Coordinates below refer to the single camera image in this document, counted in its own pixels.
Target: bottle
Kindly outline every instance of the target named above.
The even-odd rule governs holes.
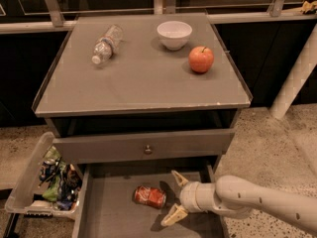
[[[117,54],[122,38],[123,30],[117,25],[112,25],[97,41],[93,49],[92,62],[100,64],[107,61],[113,54]]]

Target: floor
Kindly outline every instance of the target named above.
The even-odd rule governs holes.
[[[246,109],[222,158],[216,179],[234,175],[258,185],[317,197],[317,104],[291,106],[279,121],[266,108]],[[47,126],[0,128],[0,190],[12,188]],[[0,200],[0,237],[9,215]],[[312,237],[264,212],[244,220],[225,218],[229,237]],[[20,237],[71,237],[73,221],[20,218]]]

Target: drawer knob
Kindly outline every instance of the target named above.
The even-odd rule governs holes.
[[[151,146],[150,145],[146,145],[146,148],[145,148],[145,154],[146,155],[150,155],[152,153],[152,149],[151,149]]]

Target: white bowl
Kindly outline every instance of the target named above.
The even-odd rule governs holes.
[[[180,50],[190,38],[192,28],[180,21],[167,21],[158,26],[158,36],[171,51]]]

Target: apple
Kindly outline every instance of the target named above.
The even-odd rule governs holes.
[[[205,73],[214,62],[214,54],[207,47],[199,46],[190,51],[188,61],[193,71]]]

